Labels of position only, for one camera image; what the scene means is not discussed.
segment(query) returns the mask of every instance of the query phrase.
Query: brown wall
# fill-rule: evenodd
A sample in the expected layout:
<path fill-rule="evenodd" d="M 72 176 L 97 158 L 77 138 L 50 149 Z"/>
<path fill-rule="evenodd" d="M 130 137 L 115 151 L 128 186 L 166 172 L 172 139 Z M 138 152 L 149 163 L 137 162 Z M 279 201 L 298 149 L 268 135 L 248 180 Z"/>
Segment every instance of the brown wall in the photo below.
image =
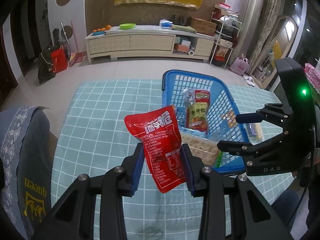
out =
<path fill-rule="evenodd" d="M 85 0 L 87 34 L 108 24 L 122 23 L 158 25 L 161 19 L 171 19 L 172 15 L 193 16 L 210 20 L 212 7 L 225 0 L 203 0 L 199 10 L 163 4 L 122 4 L 114 6 L 114 0 Z"/>

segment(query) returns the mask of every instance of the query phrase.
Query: basket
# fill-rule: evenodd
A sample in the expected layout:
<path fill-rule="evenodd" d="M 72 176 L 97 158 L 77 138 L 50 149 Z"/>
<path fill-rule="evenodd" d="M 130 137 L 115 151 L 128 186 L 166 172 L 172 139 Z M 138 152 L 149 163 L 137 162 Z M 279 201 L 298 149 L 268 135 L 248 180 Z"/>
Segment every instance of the basket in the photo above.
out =
<path fill-rule="evenodd" d="M 235 115 L 239 114 L 238 107 L 227 86 L 221 80 L 193 72 L 169 70 L 162 78 L 162 106 L 174 105 L 176 107 L 179 129 L 183 130 L 185 124 L 183 90 L 186 88 L 210 90 L 210 108 L 207 114 L 209 125 L 207 137 L 209 139 L 213 137 L 217 142 L 220 140 L 249 142 L 242 124 L 230 128 L 227 120 L 221 117 L 231 110 Z M 242 157 L 228 153 L 223 153 L 221 166 L 213 169 L 225 175 L 245 172 Z"/>

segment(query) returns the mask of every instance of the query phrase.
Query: screw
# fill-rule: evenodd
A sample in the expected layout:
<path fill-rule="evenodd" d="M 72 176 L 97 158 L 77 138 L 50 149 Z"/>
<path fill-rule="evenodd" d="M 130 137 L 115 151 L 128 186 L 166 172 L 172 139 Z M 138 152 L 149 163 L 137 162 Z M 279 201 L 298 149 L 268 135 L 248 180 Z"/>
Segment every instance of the screw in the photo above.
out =
<path fill-rule="evenodd" d="M 238 176 L 238 179 L 239 179 L 240 181 L 246 181 L 247 178 L 248 178 L 248 177 L 247 177 L 245 174 L 240 174 L 240 175 Z"/>
<path fill-rule="evenodd" d="M 204 173 L 210 173 L 210 172 L 211 172 L 211 168 L 208 167 L 208 166 L 205 166 L 205 167 L 202 168 L 202 171 L 203 171 Z"/>
<path fill-rule="evenodd" d="M 88 175 L 87 174 L 81 174 L 78 176 L 78 179 L 81 180 L 81 181 L 84 181 L 88 178 Z"/>
<path fill-rule="evenodd" d="M 124 168 L 121 167 L 121 166 L 116 166 L 114 169 L 113 169 L 116 173 L 121 173 L 124 171 Z"/>

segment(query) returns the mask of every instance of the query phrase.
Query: mirror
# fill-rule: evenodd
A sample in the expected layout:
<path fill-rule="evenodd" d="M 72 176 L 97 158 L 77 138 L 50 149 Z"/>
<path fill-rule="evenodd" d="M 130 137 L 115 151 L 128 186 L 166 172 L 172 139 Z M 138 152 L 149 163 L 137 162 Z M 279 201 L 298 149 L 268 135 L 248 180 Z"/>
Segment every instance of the mirror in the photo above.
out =
<path fill-rule="evenodd" d="M 298 26 L 291 17 L 278 16 L 275 27 L 250 71 L 250 76 L 260 88 L 265 89 L 276 75 L 275 60 L 287 57 L 297 31 Z"/>

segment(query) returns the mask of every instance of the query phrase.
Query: checkered tablecloth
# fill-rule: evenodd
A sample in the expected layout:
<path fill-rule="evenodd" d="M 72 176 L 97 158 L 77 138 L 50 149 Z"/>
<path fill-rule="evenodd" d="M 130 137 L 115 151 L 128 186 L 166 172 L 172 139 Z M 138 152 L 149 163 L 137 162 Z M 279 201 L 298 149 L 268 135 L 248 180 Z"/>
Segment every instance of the checkered tablecloth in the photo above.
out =
<path fill-rule="evenodd" d="M 161 108 L 161 80 L 97 81 L 81 84 L 74 94 L 55 152 L 51 200 L 62 196 L 78 175 L 105 174 L 132 155 L 138 143 L 124 125 L 124 117 Z M 268 91 L 228 85 L 241 113 L 255 112 L 265 103 L 279 102 Z M 279 127 L 263 122 L 265 139 L 280 133 Z M 250 177 L 270 204 L 293 181 L 291 174 Z M 226 202 L 226 234 L 231 232 Z M 123 198 L 129 240 L 197 239 L 202 198 L 193 198 L 185 184 L 160 193 L 144 164 L 137 192 Z M 100 238 L 100 196 L 97 197 L 94 237 Z"/>

